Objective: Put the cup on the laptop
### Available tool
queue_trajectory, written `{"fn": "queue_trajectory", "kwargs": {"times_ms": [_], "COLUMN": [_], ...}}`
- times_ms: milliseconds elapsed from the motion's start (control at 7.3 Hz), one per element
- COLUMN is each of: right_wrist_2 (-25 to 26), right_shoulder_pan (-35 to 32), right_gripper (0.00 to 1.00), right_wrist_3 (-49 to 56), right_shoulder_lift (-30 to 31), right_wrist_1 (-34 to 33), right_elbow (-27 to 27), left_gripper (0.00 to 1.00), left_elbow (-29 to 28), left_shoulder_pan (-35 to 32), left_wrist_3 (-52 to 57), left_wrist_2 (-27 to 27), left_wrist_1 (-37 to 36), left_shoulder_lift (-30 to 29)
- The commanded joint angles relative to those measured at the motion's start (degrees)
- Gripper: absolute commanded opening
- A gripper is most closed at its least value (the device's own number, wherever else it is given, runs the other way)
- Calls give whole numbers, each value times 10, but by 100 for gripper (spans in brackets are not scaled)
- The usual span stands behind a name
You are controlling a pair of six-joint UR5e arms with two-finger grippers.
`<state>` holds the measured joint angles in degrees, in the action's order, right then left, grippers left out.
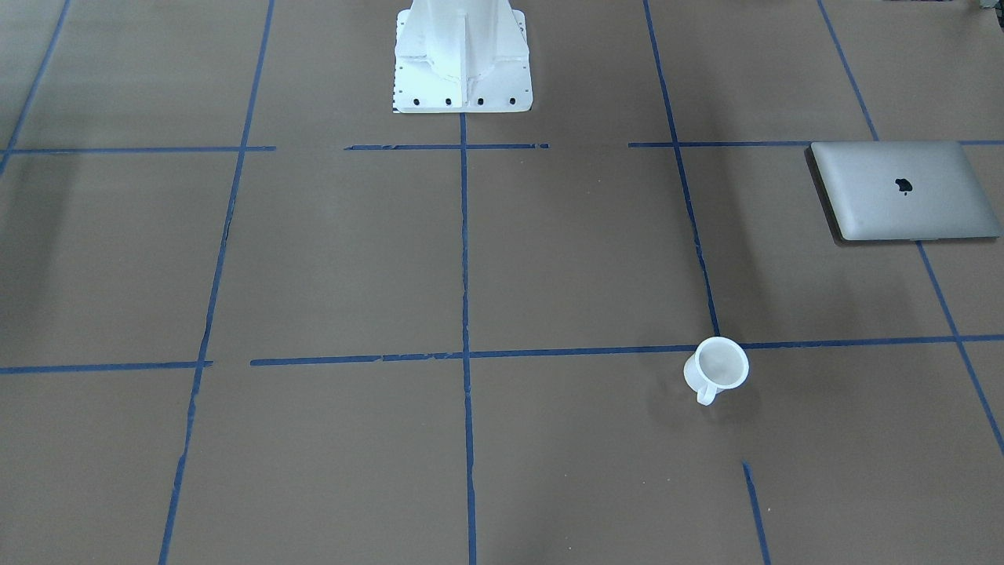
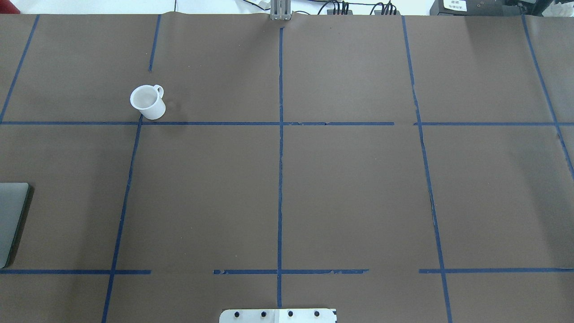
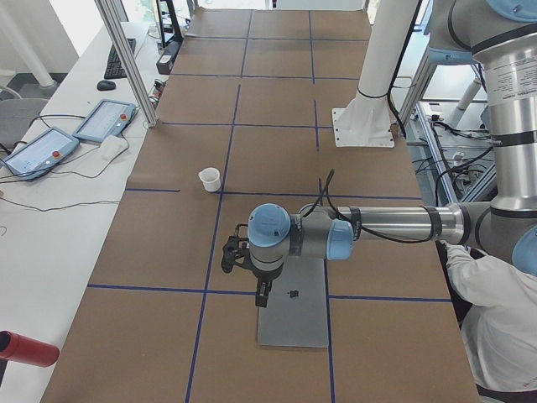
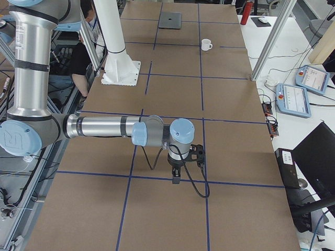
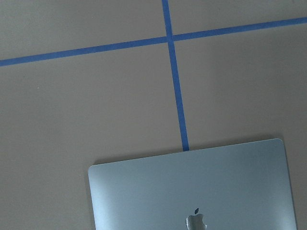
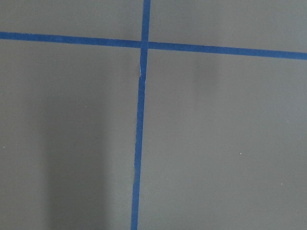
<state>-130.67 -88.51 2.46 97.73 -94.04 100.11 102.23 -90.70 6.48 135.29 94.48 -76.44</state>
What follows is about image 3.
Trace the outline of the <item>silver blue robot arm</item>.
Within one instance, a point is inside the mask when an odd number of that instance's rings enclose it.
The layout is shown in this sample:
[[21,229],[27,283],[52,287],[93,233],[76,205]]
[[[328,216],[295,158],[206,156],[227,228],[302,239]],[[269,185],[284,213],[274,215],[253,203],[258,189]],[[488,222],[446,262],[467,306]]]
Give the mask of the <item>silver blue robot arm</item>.
[[536,271],[536,4],[438,1],[431,30],[432,48],[467,51],[483,66],[497,195],[445,207],[256,207],[247,237],[225,247],[222,268],[253,272],[257,306],[267,305],[288,258],[344,260],[366,237],[466,244]]

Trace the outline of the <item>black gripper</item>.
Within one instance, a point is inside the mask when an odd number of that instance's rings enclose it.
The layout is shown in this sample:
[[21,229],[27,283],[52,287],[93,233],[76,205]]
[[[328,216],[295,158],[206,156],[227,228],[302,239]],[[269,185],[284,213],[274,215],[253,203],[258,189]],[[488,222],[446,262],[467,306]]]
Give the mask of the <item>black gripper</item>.
[[255,292],[255,306],[266,308],[269,301],[269,292],[272,282],[280,276],[280,268],[275,270],[258,270],[253,272],[257,278],[257,289]]

